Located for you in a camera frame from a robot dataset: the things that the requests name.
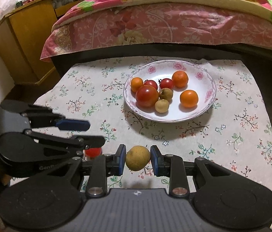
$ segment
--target metal screw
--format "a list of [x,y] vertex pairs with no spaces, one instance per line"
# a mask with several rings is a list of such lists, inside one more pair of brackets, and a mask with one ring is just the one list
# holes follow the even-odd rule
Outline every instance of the metal screw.
[[90,195],[100,195],[103,193],[103,189],[101,187],[91,187],[88,189],[88,193]]
[[188,193],[188,190],[184,187],[176,187],[173,189],[173,194],[174,195],[178,195],[178,196],[181,196],[181,195],[185,195]]
[[31,130],[25,130],[24,133],[25,133],[26,135],[30,135],[30,134],[32,133],[32,131],[31,131]]

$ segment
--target cherry tomato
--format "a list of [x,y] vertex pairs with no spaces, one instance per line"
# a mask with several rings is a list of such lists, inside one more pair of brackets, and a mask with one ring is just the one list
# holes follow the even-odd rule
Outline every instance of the cherry tomato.
[[165,78],[160,82],[160,87],[161,89],[169,88],[172,90],[174,88],[174,82],[170,78]]
[[141,107],[152,107],[159,100],[159,93],[151,85],[143,85],[136,92],[136,102]]
[[151,85],[152,87],[157,89],[157,83],[154,80],[146,80],[143,84],[144,85]]
[[89,148],[85,150],[86,156],[90,157],[91,159],[99,156],[102,153],[102,148]]

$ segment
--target floral tablecloth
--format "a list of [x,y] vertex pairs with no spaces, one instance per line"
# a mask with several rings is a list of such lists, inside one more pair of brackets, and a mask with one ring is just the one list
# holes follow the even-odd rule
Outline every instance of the floral tablecloth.
[[[67,118],[87,119],[86,133],[104,135],[103,153],[114,153],[120,144],[157,145],[162,154],[185,161],[198,156],[213,160],[272,190],[272,127],[259,88],[246,66],[236,60],[191,60],[213,77],[217,94],[211,108],[181,123],[156,123],[132,112],[124,103],[123,86],[131,72],[171,57],[125,57],[73,66],[61,81],[36,104],[52,107]],[[40,132],[70,137],[77,132],[42,128]],[[191,191],[195,191],[189,178]],[[169,178],[155,177],[149,163],[139,172],[127,167],[123,176],[108,178],[108,187],[168,188]]]

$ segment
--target plate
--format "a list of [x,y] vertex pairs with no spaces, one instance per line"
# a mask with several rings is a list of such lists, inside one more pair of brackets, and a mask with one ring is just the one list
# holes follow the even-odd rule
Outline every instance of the plate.
[[[159,79],[172,78],[177,70],[185,71],[189,82],[185,88],[173,90],[173,99],[165,113],[158,113],[155,108],[139,108],[136,105],[135,93],[131,91],[131,80],[140,77],[145,80],[154,80],[159,84]],[[193,108],[180,105],[180,94],[185,90],[194,90],[198,94],[198,104]],[[149,63],[134,71],[127,79],[123,95],[128,107],[138,115],[156,122],[175,123],[196,118],[212,105],[216,94],[215,83],[210,74],[198,65],[182,60],[161,60]]]

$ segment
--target tangerine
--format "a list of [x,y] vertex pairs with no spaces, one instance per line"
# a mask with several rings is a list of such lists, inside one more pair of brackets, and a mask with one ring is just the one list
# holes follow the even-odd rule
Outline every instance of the tangerine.
[[133,78],[131,81],[132,92],[137,92],[140,87],[143,86],[143,80],[141,78]]
[[188,84],[189,77],[184,71],[178,70],[173,74],[172,81],[174,82],[175,87],[183,88]]
[[187,108],[194,107],[198,103],[198,95],[194,90],[185,90],[180,94],[180,103]]

